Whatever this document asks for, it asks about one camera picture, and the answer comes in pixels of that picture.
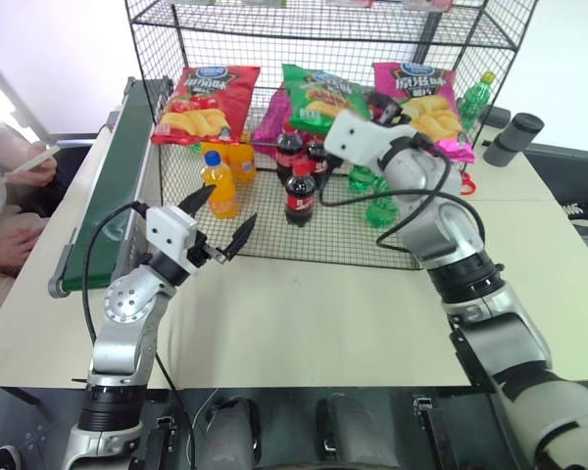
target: orange juice bottle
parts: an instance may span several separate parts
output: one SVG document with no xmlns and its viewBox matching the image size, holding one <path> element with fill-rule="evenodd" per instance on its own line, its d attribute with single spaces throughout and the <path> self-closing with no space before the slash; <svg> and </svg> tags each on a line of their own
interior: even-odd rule
<svg viewBox="0 0 588 470">
<path fill-rule="evenodd" d="M 210 150 L 215 150 L 220 154 L 220 158 L 224 163 L 228 165 L 228 149 L 230 145 L 218 144 L 216 142 L 201 142 L 200 143 L 200 155 L 205 156 Z"/>
<path fill-rule="evenodd" d="M 200 175 L 205 184 L 215 184 L 216 189 L 209 197 L 209 207 L 217 218 L 232 218 L 239 212 L 235 201 L 235 183 L 231 169 L 222 161 L 216 150 L 205 154 L 205 166 Z"/>
<path fill-rule="evenodd" d="M 242 134 L 243 142 L 250 142 L 251 135 L 247 130 Z M 255 149 L 250 144 L 228 145 L 227 164 L 235 179 L 242 183 L 250 183 L 257 175 L 255 168 Z"/>
</svg>

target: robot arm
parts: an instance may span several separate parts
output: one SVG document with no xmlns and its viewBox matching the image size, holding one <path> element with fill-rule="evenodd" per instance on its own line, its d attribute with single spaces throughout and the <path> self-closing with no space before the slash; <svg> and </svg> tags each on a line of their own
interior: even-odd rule
<svg viewBox="0 0 588 470">
<path fill-rule="evenodd" d="M 178 207 L 146 212 L 147 239 L 159 251 L 148 264 L 107 288 L 104 323 L 94 344 L 78 424 L 70 432 L 65 470 L 106 462 L 86 457 L 123 457 L 136 449 L 142 432 L 139 418 L 157 352 L 157 329 L 176 287 L 208 259 L 231 260 L 248 240 L 255 215 L 237 229 L 224 250 L 207 244 L 192 215 L 213 189 L 204 187 Z M 129 465 L 132 460 L 122 462 Z"/>
<path fill-rule="evenodd" d="M 324 147 L 367 165 L 395 190 L 431 190 L 444 162 L 428 154 L 416 135 L 409 125 L 383 127 L 342 112 Z M 454 168 L 442 191 L 459 190 Z M 395 200 L 406 217 L 423 197 Z M 527 460 L 542 468 L 588 468 L 588 390 L 552 372 L 542 335 L 486 254 L 467 212 L 436 198 L 400 233 L 442 298 L 458 359 L 473 383 L 501 398 Z"/>
</svg>

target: white table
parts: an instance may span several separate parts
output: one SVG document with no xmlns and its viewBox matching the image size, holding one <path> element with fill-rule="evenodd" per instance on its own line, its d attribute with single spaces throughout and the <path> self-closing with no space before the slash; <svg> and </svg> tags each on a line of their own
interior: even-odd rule
<svg viewBox="0 0 588 470">
<path fill-rule="evenodd" d="M 46 283 L 109 142 L 103 130 L 0 311 L 0 386 L 81 387 L 72 378 L 86 376 L 80 295 L 51 299 Z M 588 379 L 588 250 L 523 155 L 469 171 L 490 257 L 506 265 L 556 372 Z M 97 325 L 101 298 L 91 293 Z M 159 352 L 182 388 L 467 385 L 439 302 L 425 272 L 238 257 L 179 289 Z M 150 386 L 166 386 L 156 366 Z"/>
</svg>

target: white wall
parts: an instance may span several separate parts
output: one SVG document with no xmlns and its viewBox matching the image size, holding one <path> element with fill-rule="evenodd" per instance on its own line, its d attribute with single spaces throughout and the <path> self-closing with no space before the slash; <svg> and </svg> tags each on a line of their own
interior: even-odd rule
<svg viewBox="0 0 588 470">
<path fill-rule="evenodd" d="M 0 71 L 49 133 L 97 132 L 139 76 L 121 0 L 0 0 Z"/>
<path fill-rule="evenodd" d="M 497 105 L 544 120 L 540 144 L 588 151 L 588 0 L 539 0 Z"/>
</svg>

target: metal wire rack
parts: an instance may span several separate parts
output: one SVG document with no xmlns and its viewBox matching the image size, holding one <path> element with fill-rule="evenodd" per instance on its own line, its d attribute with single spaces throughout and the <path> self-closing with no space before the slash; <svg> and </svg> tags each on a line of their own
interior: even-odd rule
<svg viewBox="0 0 588 470">
<path fill-rule="evenodd" d="M 448 13 L 426 13 L 406 10 L 402 2 L 392 0 L 375 1 L 366 9 L 328 6 L 325 0 L 288 0 L 285 8 L 247 6 L 241 0 L 216 0 L 213 6 L 125 0 L 153 118 L 159 118 L 183 67 L 253 65 L 262 71 L 247 119 L 251 129 L 281 84 L 282 63 L 333 72 L 364 86 L 373 86 L 373 62 L 428 64 L 456 71 L 458 97 L 485 71 L 493 71 L 494 102 L 536 3 L 459 0 Z M 162 77 L 168 79 L 163 88 Z M 469 137 L 476 140 L 479 131 L 477 126 Z M 163 200 L 177 203 L 200 184 L 202 163 L 190 150 L 177 146 L 163 147 L 161 156 Z M 418 268 L 412 257 L 374 245 L 378 233 L 362 217 L 366 204 L 318 208 L 313 222 L 303 229 L 288 227 L 283 191 L 270 174 L 271 161 L 259 159 L 258 164 L 267 171 L 260 171 L 254 189 L 239 190 L 241 216 L 251 211 L 260 214 L 251 239 L 256 242 L 249 242 L 245 255 Z M 345 180 L 332 178 L 327 198 L 349 196 Z M 208 223 L 206 229 L 225 243 L 238 221 L 229 227 L 228 222 L 209 220 L 203 212 L 201 223 Z"/>
</svg>

